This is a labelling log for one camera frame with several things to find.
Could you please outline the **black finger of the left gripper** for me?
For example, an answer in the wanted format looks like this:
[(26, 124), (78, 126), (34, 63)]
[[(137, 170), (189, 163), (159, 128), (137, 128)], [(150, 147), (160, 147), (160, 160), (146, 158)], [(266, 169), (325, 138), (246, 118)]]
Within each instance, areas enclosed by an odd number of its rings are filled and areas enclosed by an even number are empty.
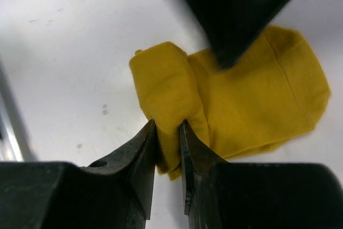
[(233, 67), (290, 0), (185, 0), (220, 68)]

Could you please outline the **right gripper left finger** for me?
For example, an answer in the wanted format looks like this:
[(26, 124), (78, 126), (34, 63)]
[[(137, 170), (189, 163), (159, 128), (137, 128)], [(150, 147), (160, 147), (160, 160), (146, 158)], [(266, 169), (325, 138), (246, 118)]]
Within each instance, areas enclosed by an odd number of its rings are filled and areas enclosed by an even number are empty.
[(87, 167), (2, 162), (1, 228), (144, 228), (151, 216), (156, 150), (151, 120)]

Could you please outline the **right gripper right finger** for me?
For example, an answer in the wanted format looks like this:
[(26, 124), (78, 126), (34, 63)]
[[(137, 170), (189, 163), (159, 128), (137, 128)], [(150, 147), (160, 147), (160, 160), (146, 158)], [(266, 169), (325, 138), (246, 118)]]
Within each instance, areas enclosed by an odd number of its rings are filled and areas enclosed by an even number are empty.
[(342, 228), (342, 187), (324, 165), (230, 163), (180, 126), (190, 228)]

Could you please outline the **yellow sock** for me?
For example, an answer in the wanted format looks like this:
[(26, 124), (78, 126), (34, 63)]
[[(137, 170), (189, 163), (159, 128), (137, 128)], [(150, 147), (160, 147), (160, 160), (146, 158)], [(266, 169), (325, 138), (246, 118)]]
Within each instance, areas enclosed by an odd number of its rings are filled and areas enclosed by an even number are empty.
[(239, 158), (314, 130), (331, 95), (305, 37), (275, 25), (228, 70), (210, 49), (187, 54), (172, 42), (137, 51), (129, 66), (139, 105), (157, 127), (157, 170), (171, 180), (181, 175), (182, 122), (219, 156)]

